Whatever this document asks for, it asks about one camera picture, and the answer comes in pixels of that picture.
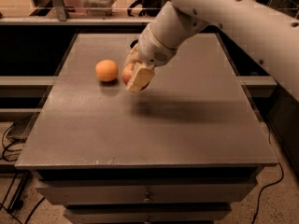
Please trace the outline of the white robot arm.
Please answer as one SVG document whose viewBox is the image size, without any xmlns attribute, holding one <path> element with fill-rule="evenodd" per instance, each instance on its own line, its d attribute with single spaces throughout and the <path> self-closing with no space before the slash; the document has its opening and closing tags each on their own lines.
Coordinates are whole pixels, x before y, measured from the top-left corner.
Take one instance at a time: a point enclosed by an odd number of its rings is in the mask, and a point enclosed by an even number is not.
<svg viewBox="0 0 299 224">
<path fill-rule="evenodd" d="M 298 20 L 253 0 L 168 0 L 128 54 L 133 73 L 127 90 L 141 91 L 156 67 L 168 64 L 186 39 L 209 24 L 299 101 Z"/>
</svg>

